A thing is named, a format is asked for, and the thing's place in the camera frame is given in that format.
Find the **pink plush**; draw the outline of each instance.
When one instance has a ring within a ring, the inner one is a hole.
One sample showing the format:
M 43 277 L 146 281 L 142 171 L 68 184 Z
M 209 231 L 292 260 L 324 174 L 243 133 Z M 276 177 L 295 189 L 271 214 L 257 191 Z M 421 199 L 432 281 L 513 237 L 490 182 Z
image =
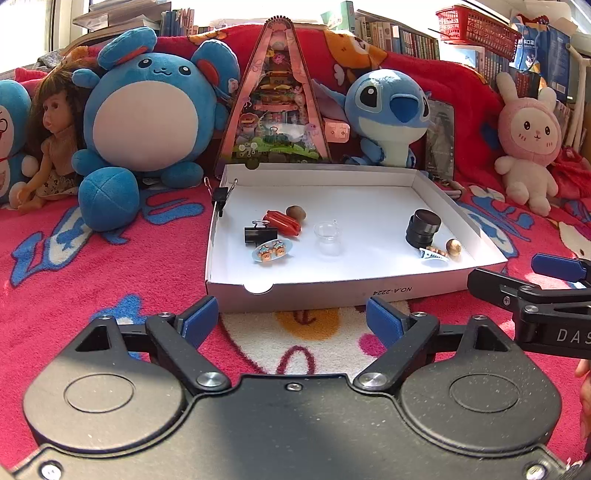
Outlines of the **pink plush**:
M 499 115 L 499 140 L 507 156 L 497 158 L 495 170 L 503 175 L 507 196 L 518 205 L 530 207 L 541 216 L 550 213 L 547 196 L 558 193 L 558 185 L 546 168 L 560 151 L 562 134 L 553 114 L 556 93 L 540 90 L 538 99 L 519 98 L 513 78 L 502 72 L 496 84 L 505 101 Z

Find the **human hand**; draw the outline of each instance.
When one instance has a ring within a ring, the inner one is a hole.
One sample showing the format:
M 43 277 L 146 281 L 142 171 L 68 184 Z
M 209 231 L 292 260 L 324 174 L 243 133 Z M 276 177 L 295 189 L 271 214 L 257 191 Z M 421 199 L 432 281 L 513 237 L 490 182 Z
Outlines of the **human hand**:
M 589 360 L 581 360 L 574 371 L 577 378 L 584 377 L 589 373 Z M 581 402 L 581 440 L 585 440 L 591 433 L 591 375 L 587 375 L 579 392 Z
M 17 193 L 17 202 L 19 205 L 22 205 L 27 201 L 29 195 L 31 194 L 32 190 L 29 188 L 28 185 L 25 185 L 19 192 Z

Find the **screw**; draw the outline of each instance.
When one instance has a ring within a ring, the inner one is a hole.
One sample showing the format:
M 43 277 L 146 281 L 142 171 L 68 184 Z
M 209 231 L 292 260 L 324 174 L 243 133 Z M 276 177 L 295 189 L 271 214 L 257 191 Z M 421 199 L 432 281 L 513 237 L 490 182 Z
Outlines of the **screw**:
M 369 372 L 360 375 L 358 381 L 363 388 L 379 388 L 383 387 L 388 379 L 384 374 Z
M 299 392 L 299 391 L 301 391 L 302 388 L 304 388 L 304 387 L 302 387 L 301 384 L 299 384 L 299 383 L 288 383 L 285 386 L 285 389 L 289 390 L 290 392 Z
M 546 467 L 537 463 L 527 469 L 526 480 L 542 480 L 546 476 Z
M 60 480 L 61 469 L 55 463 L 44 463 L 41 466 L 41 476 L 46 480 Z
M 220 372 L 205 372 L 197 377 L 197 383 L 202 387 L 220 387 L 226 381 L 224 374 Z

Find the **decorative triangular book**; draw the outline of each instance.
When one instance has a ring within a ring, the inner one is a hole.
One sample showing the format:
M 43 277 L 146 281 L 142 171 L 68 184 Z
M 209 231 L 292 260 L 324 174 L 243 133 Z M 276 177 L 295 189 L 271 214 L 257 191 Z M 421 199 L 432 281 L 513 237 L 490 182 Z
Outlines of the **decorative triangular book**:
M 296 29 L 286 17 L 262 28 L 232 107 L 216 175 L 228 163 L 328 163 L 330 151 Z

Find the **gold ball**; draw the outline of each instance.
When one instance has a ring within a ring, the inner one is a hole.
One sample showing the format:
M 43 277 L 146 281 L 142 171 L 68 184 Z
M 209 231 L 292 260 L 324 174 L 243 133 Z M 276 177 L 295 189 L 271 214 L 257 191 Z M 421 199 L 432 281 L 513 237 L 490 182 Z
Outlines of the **gold ball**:
M 285 211 L 285 214 L 288 217 L 291 217 L 300 223 L 302 223 L 306 219 L 306 212 L 304 211 L 304 209 L 302 207 L 297 206 L 297 205 L 292 205 L 291 207 L 289 207 Z
M 445 248 L 452 257 L 457 257 L 460 253 L 462 253 L 462 244 L 455 238 L 448 240 L 445 244 Z

